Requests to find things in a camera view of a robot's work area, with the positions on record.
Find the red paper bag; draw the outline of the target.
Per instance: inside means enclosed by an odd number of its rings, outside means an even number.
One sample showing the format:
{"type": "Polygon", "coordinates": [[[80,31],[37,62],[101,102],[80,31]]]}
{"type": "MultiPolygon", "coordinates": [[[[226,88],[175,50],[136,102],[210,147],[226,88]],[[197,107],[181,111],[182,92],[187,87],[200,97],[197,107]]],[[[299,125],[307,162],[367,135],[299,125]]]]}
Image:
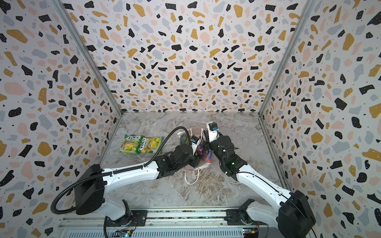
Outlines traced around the red paper bag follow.
{"type": "Polygon", "coordinates": [[[188,144],[191,146],[195,160],[184,167],[184,179],[187,185],[197,183],[200,172],[211,166],[212,151],[203,145],[206,142],[207,131],[203,128],[192,127],[188,129],[190,140],[188,140],[185,132],[179,132],[180,144],[188,144]]]}

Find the green snack packet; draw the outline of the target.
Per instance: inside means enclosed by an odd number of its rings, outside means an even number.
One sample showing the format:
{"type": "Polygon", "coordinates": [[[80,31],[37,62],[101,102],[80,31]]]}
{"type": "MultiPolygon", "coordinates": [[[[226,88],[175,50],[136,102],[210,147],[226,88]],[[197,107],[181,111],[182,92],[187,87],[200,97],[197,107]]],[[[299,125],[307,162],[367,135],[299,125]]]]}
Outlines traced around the green snack packet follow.
{"type": "Polygon", "coordinates": [[[142,135],[128,135],[124,136],[124,141],[120,148],[120,152],[125,154],[140,154],[140,146],[142,144],[142,135]]]}

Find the yellow green Fox's candy bag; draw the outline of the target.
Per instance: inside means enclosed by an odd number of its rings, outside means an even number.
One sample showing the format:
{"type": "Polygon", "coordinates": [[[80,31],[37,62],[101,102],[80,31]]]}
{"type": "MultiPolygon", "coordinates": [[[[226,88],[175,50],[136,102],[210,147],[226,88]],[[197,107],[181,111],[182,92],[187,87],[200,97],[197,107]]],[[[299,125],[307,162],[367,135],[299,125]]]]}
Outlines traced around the yellow green Fox's candy bag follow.
{"type": "Polygon", "coordinates": [[[140,144],[140,153],[156,153],[164,137],[143,137],[140,144]]]}

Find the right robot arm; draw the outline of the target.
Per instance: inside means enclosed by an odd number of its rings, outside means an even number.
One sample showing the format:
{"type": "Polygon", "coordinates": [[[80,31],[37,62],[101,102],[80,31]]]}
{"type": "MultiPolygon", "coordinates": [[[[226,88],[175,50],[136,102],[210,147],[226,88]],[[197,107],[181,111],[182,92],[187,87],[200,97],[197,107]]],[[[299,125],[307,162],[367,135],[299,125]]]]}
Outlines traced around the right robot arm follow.
{"type": "Polygon", "coordinates": [[[261,205],[247,200],[241,210],[244,223],[266,223],[278,228],[285,238],[316,237],[313,231],[316,219],[304,193],[299,190],[291,192],[262,176],[235,153],[235,146],[228,136],[211,140],[209,146],[227,176],[246,185],[268,202],[261,205]]]}

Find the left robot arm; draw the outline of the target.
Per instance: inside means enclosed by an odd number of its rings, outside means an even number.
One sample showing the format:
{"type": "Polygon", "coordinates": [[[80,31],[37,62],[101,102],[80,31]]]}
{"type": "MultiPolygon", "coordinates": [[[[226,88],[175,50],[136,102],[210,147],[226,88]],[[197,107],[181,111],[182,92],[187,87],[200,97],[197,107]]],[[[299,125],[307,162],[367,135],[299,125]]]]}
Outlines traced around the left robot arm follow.
{"type": "Polygon", "coordinates": [[[108,193],[132,183],[172,176],[187,165],[198,166],[200,159],[195,155],[196,146],[181,144],[173,152],[155,158],[149,165],[143,163],[116,169],[101,169],[91,166],[80,179],[100,175],[74,188],[75,212],[77,215],[100,213],[116,221],[132,214],[125,200],[114,201],[108,193]]]}

